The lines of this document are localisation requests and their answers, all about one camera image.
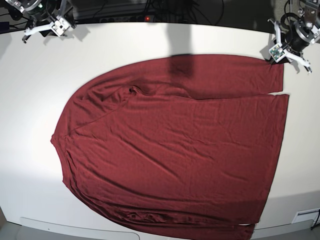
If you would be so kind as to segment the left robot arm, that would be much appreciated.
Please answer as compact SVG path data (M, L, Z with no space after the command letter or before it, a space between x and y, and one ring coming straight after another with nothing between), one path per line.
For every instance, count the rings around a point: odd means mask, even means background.
M268 54L271 65L297 62L308 74L312 73L311 64L304 58L303 50L320 40L320 1L303 0L298 14L287 12L287 6L292 6L291 0L284 4L284 14L280 21L268 19L275 33L273 46Z

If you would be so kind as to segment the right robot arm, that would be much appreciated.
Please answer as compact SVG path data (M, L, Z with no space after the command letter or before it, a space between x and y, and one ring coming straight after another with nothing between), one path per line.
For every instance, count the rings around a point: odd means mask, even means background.
M69 29L76 28L73 6L68 0L8 0L7 4L30 17L24 30L23 43L37 33L43 37L65 37Z

